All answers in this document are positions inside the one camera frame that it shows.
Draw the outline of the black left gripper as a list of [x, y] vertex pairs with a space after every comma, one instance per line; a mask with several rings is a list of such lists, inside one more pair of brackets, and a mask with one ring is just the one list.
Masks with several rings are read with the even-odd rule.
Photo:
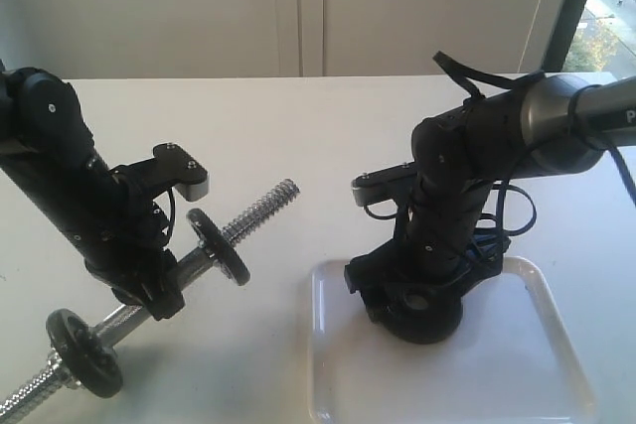
[[185, 306], [180, 267], [168, 248], [176, 219], [174, 192], [154, 200], [132, 198], [111, 171], [122, 196], [103, 224], [100, 251], [84, 260], [86, 270], [120, 303], [146, 308], [156, 321], [170, 319]]

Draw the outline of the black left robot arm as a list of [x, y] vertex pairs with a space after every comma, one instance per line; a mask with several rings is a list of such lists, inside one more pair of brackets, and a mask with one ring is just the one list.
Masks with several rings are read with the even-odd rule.
[[1, 73], [1, 170], [122, 302], [169, 319], [185, 305], [155, 200], [178, 178], [152, 158], [109, 168], [72, 85], [37, 68]]

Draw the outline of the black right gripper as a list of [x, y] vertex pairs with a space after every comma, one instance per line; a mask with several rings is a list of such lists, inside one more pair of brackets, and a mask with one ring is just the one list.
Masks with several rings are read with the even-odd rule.
[[484, 279], [496, 261], [476, 250], [476, 235], [491, 241], [497, 227], [478, 228], [496, 178], [481, 177], [465, 164], [413, 161], [417, 174], [408, 198], [397, 205], [394, 235], [384, 245], [353, 258], [344, 269], [351, 294], [385, 294], [388, 284], [457, 288], [465, 274]]

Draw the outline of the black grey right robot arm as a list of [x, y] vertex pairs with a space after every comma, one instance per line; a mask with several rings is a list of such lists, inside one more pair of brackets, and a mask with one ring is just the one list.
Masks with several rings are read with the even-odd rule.
[[635, 143], [635, 81], [589, 83], [572, 74], [530, 74], [498, 94], [473, 90], [411, 134], [409, 162], [357, 177], [358, 206], [395, 203], [392, 238], [345, 269], [352, 292], [426, 290], [460, 295], [501, 271], [509, 236], [489, 195], [516, 179], [573, 175]]

